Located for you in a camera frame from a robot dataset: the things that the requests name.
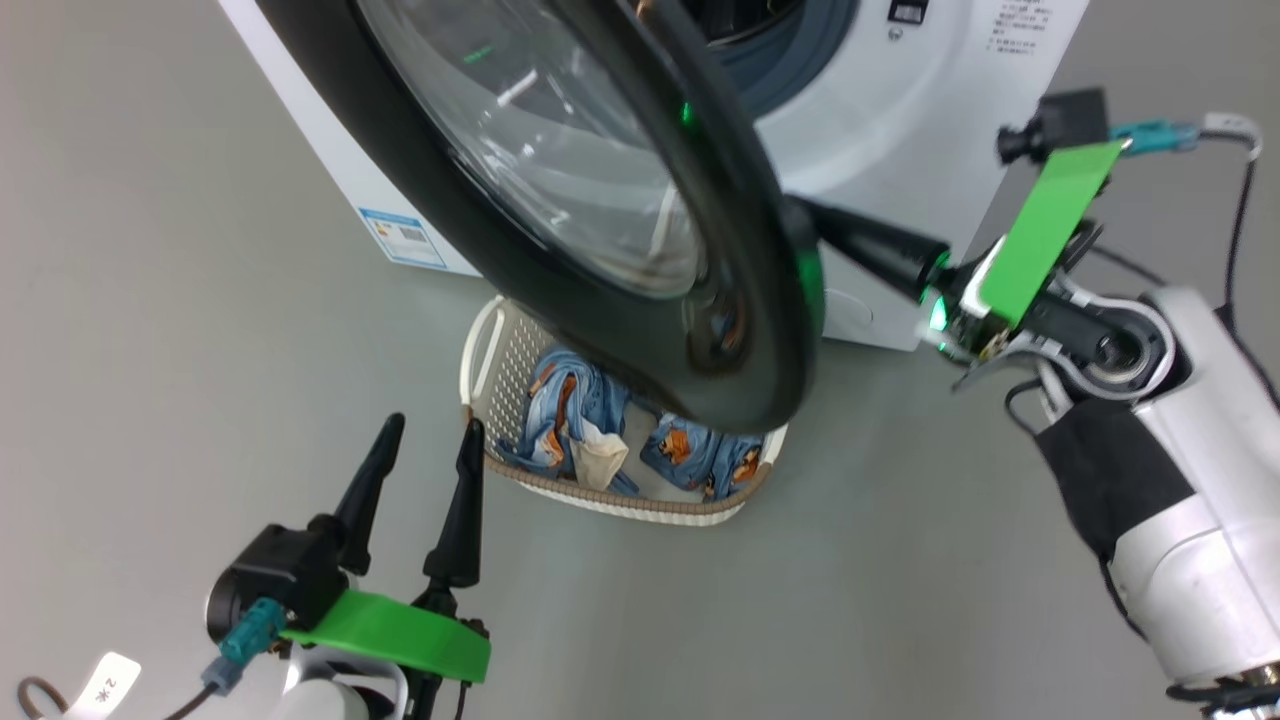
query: black cable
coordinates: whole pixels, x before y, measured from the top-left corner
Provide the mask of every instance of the black cable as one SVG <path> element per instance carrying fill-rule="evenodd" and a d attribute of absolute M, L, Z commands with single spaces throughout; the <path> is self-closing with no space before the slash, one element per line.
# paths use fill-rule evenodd
<path fill-rule="evenodd" d="M 1251 155 L 1257 152 L 1257 146 L 1253 138 L 1244 137 L 1233 133 L 1219 133 L 1213 131 L 1202 131 L 1202 140 L 1219 140 L 1226 142 L 1236 142 L 1249 149 Z M 1266 388 L 1267 396 L 1271 398 L 1271 405 L 1280 410 L 1280 393 L 1276 392 L 1275 384 L 1271 382 L 1271 375 L 1267 374 L 1266 369 L 1262 368 L 1262 363 L 1253 355 L 1249 346 L 1244 343 L 1244 338 L 1240 337 L 1239 331 L 1235 325 L 1235 266 L 1239 264 L 1240 259 L 1240 236 L 1244 233 L 1244 214 L 1249 208 L 1249 193 L 1253 191 L 1253 176 L 1257 169 L 1258 159 L 1256 155 L 1249 158 L 1249 161 L 1244 165 L 1244 181 L 1240 183 L 1240 197 L 1235 202 L 1235 218 L 1231 220 L 1231 240 L 1226 246 L 1226 279 L 1222 283 L 1222 306 L 1217 310 L 1219 320 L 1222 322 L 1222 327 L 1226 328 L 1226 333 L 1231 336 L 1231 341 L 1235 347 L 1239 348 L 1240 355 L 1244 360 L 1253 368 L 1253 372 L 1258 375 L 1262 382 L 1262 387 Z"/>
<path fill-rule="evenodd" d="M 470 687 L 471 683 L 462 683 L 458 689 L 458 711 L 453 714 L 453 720 L 462 720 L 462 707 L 467 703 L 467 688 Z"/>
<path fill-rule="evenodd" d="M 1021 428 L 1024 433 L 1032 436 L 1033 438 L 1038 433 L 1036 432 L 1036 428 L 1032 428 L 1030 424 L 1027 423 L 1027 420 L 1023 420 L 1021 418 L 1019 418 L 1018 413 L 1014 413 L 1014 400 L 1019 395 L 1021 395 L 1021 393 L 1024 393 L 1024 392 L 1027 392 L 1029 389 L 1038 389 L 1039 387 L 1041 387 L 1041 383 L 1039 383 L 1038 379 L 1036 379 L 1036 380 L 1027 380 L 1027 382 L 1021 382 L 1021 383 L 1015 384 L 1014 387 L 1009 388 L 1007 393 L 1005 393 L 1005 413 L 1009 414 L 1009 419 L 1012 420 L 1015 425 L 1018 425 L 1019 428 Z"/>
<path fill-rule="evenodd" d="M 1213 131 L 1201 131 L 1201 140 L 1216 140 L 1235 142 L 1257 151 L 1253 138 L 1233 133 L 1220 133 Z M 1244 233 L 1244 214 L 1249 206 L 1249 193 L 1253 191 L 1253 173 L 1257 167 L 1257 158 L 1249 158 L 1244 165 L 1244 181 L 1240 183 L 1240 197 L 1235 202 L 1235 218 L 1231 222 L 1231 240 L 1226 246 L 1226 281 L 1224 284 L 1222 306 L 1226 307 L 1224 323 L 1226 329 L 1235 333 L 1235 265 L 1240 256 L 1240 236 Z"/>
<path fill-rule="evenodd" d="M 31 678 L 23 678 L 22 682 L 18 683 L 18 707 L 22 708 L 22 714 L 27 716 L 27 720 L 40 720 L 44 717 L 40 708 L 36 707 L 36 703 L 31 700 L 31 688 L 36 688 L 37 691 L 45 693 L 45 697 L 52 701 L 54 706 L 58 707 L 58 712 L 63 715 L 65 715 L 67 710 L 70 707 L 67 703 L 67 698 L 63 697 L 63 693 L 58 692 L 58 688 L 51 685 L 49 680 L 36 678 L 35 675 Z"/>
<path fill-rule="evenodd" d="M 1089 249 L 1089 252 L 1092 252 L 1094 255 L 1098 255 L 1100 258 L 1103 258 L 1106 260 L 1110 260 L 1111 263 L 1114 263 L 1116 265 L 1120 265 L 1125 270 L 1129 270 L 1130 273 L 1138 275 L 1139 278 L 1149 282 L 1151 284 L 1153 284 L 1156 287 L 1164 287 L 1164 286 L 1169 284 L 1165 281 L 1165 278 L 1157 275 L 1155 272 L 1152 272 L 1151 269 L 1148 269 L 1146 265 L 1142 265 L 1142 264 L 1137 263 L 1135 260 L 1130 260 L 1129 258 L 1126 258 L 1126 256 L 1116 252 L 1115 250 L 1108 250 L 1106 247 L 1101 247 L 1101 246 L 1094 245 L 1092 249 Z"/>
<path fill-rule="evenodd" d="M 182 720 L 183 717 L 191 715 L 192 712 L 196 711 L 197 707 L 205 705 L 205 701 L 209 700 L 216 689 L 218 689 L 216 685 L 205 685 L 205 689 L 196 693 L 196 697 L 191 698 L 191 702 L 183 705 L 182 707 L 178 708 L 177 712 L 165 717 L 164 720 Z"/>
<path fill-rule="evenodd" d="M 1240 186 L 1240 199 L 1235 204 L 1235 219 L 1231 222 L 1231 242 L 1226 246 L 1226 282 L 1222 286 L 1226 307 L 1226 329 L 1235 333 L 1235 265 L 1240 258 L 1240 233 L 1244 229 L 1244 213 L 1249 205 L 1249 191 L 1253 190 L 1253 168 L 1256 160 L 1244 167 L 1244 183 Z"/>
<path fill-rule="evenodd" d="M 40 712 L 40 708 L 36 707 L 36 703 L 32 702 L 31 700 L 31 688 L 36 688 L 40 692 L 45 693 L 45 696 L 47 696 L 49 700 L 51 700 L 54 705 L 58 706 L 58 712 L 63 715 L 65 715 L 67 710 L 70 707 L 67 703 L 67 698 L 63 697 L 63 693 L 58 692 L 58 688 L 50 684 L 49 680 L 44 678 L 36 678 L 33 675 L 18 683 L 18 707 L 22 708 L 22 712 L 23 715 L 27 716 L 27 720 L 41 720 L 44 717 L 44 715 L 41 715 Z M 184 717 L 195 712 L 196 708 L 204 705 L 205 701 L 209 700 L 216 689 L 218 688 L 214 685 L 205 685 L 205 689 L 200 691 L 200 693 L 196 697 L 191 698 L 191 702 L 179 707 L 177 712 L 169 715 L 164 720 L 183 720 Z"/>

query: blue label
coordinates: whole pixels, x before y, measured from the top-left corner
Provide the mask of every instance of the blue label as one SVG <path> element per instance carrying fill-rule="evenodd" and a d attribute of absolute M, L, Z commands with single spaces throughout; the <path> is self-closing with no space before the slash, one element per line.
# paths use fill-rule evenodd
<path fill-rule="evenodd" d="M 406 265 L 448 269 L 431 242 L 430 231 L 417 218 L 358 208 L 365 224 L 387 256 Z"/>

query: basket handle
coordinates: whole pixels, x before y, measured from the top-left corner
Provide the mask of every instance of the basket handle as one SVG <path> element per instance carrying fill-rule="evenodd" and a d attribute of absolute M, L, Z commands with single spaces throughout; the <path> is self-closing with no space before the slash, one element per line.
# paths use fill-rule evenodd
<path fill-rule="evenodd" d="M 471 331 L 467 332 L 467 341 L 462 346 L 462 368 L 458 370 L 458 397 L 462 398 L 462 405 L 471 405 L 471 398 L 480 393 L 489 378 L 493 356 L 498 352 L 498 337 L 502 334 L 502 325 L 507 322 L 507 313 L 502 309 L 502 304 L 506 301 L 507 299 L 500 295 L 490 300 L 480 309 L 480 314 L 471 323 Z M 489 329 L 488 336 L 485 334 L 486 328 Z M 489 342 L 484 351 L 484 360 L 480 363 L 480 370 L 476 372 L 476 348 L 485 337 L 489 338 Z"/>

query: green bracket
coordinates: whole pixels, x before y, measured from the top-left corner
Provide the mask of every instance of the green bracket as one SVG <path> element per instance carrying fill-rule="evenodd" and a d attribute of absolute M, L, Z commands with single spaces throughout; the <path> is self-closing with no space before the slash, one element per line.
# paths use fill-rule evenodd
<path fill-rule="evenodd" d="M 315 630 L 280 635 L 467 683 L 484 682 L 492 651 L 488 639 L 457 620 L 356 591 L 343 593 Z"/>
<path fill-rule="evenodd" d="M 1053 270 L 1084 211 L 1115 168 L 1126 141 L 1055 150 L 1027 196 L 978 296 L 1012 325 Z"/>

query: laundry basket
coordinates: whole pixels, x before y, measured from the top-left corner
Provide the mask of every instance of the laundry basket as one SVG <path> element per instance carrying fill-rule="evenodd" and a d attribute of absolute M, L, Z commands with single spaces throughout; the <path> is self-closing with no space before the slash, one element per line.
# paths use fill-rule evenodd
<path fill-rule="evenodd" d="M 786 427 L 764 436 L 759 466 L 748 486 L 716 502 L 626 497 L 504 464 L 494 451 L 494 443 L 498 438 L 520 438 L 529 407 L 530 377 L 543 351 L 554 342 L 547 331 L 500 295 L 489 301 L 471 324 L 462 350 L 458 393 L 466 418 L 477 418 L 485 424 L 485 465 L 490 470 L 539 495 L 586 510 L 648 523 L 694 527 L 728 520 L 769 478 L 786 438 Z M 637 454 L 639 447 L 632 447 L 631 455 Z"/>

